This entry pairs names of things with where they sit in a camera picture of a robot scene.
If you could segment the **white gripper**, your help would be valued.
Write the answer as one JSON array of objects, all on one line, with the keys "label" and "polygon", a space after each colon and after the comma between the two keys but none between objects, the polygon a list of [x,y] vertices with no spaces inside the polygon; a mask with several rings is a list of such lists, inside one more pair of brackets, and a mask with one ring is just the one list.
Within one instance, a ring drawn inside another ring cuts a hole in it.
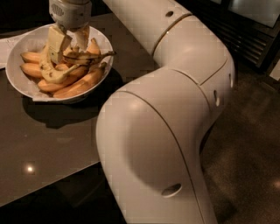
[{"label": "white gripper", "polygon": [[49,0],[49,13],[56,23],[50,26],[47,39],[52,62],[59,64],[62,61],[63,52],[72,41],[65,31],[74,33],[81,50],[87,49],[91,10],[90,0]]}]

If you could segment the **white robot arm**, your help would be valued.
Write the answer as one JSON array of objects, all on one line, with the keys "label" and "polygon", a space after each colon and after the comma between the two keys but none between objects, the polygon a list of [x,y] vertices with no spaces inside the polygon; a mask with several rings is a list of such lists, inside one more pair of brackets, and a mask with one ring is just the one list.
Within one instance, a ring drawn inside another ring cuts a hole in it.
[{"label": "white robot arm", "polygon": [[228,103],[228,49],[175,0],[103,0],[159,68],[116,90],[96,122],[107,181],[127,224],[218,224],[200,146]]}]

